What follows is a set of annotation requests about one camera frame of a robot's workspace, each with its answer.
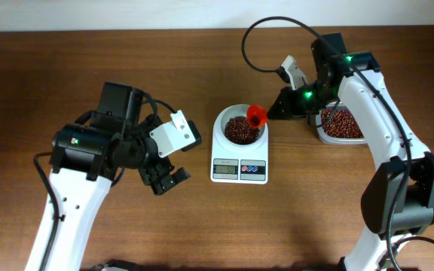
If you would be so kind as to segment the red plastic measuring scoop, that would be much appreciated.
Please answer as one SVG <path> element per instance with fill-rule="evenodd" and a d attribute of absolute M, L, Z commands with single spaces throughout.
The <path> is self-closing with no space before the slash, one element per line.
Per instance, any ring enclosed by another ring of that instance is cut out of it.
<path fill-rule="evenodd" d="M 250 105 L 246 111 L 246 119 L 252 128 L 260 128 L 267 123 L 267 110 L 260 105 Z"/>

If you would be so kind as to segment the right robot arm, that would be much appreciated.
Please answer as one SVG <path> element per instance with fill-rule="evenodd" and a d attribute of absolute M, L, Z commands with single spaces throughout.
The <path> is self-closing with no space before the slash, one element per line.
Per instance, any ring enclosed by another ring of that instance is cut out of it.
<path fill-rule="evenodd" d="M 365 228 L 342 270 L 396 267 L 396 255 L 411 240 L 424 240 L 434 224 L 434 154 L 414 134 L 391 99 L 381 67 L 369 51 L 349 53 L 339 33 L 311 44 L 317 79 L 307 83 L 292 56 L 277 74 L 283 88 L 267 113 L 293 120 L 342 102 L 356 120 L 376 172 L 361 197 Z"/>

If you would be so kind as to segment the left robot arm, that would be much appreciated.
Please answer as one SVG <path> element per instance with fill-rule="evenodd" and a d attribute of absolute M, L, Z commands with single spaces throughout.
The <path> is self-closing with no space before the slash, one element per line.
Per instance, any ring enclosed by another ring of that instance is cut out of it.
<path fill-rule="evenodd" d="M 199 145 L 201 135 L 181 111 L 162 122 L 159 104 L 140 89 L 106 82 L 97 109 L 56 132 L 50 174 L 33 159 L 47 201 L 27 270 L 78 270 L 96 214 L 128 169 L 156 196 L 190 177 L 168 156 Z"/>

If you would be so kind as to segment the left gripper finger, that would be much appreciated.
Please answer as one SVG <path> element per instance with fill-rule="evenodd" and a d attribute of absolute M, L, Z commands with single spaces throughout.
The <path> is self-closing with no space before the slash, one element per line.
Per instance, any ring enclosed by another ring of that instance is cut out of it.
<path fill-rule="evenodd" d="M 185 168 L 182 167 L 180 169 L 177 169 L 173 174 L 168 175 L 164 179 L 164 187 L 173 188 L 177 184 L 187 180 L 190 177 L 191 174 Z"/>
<path fill-rule="evenodd" d="M 172 184 L 164 184 L 161 182 L 152 185 L 154 195 L 162 195 L 172 188 Z"/>

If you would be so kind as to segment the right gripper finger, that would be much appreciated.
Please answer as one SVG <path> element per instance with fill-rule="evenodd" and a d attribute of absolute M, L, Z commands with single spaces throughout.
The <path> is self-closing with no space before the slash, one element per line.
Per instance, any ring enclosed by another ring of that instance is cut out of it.
<path fill-rule="evenodd" d="M 284 120 L 285 119 L 285 111 L 282 109 L 269 110 L 267 112 L 267 118 L 269 120 Z"/>
<path fill-rule="evenodd" d="M 283 112 L 283 93 L 280 93 L 271 107 L 268 109 L 268 113 L 282 113 Z"/>

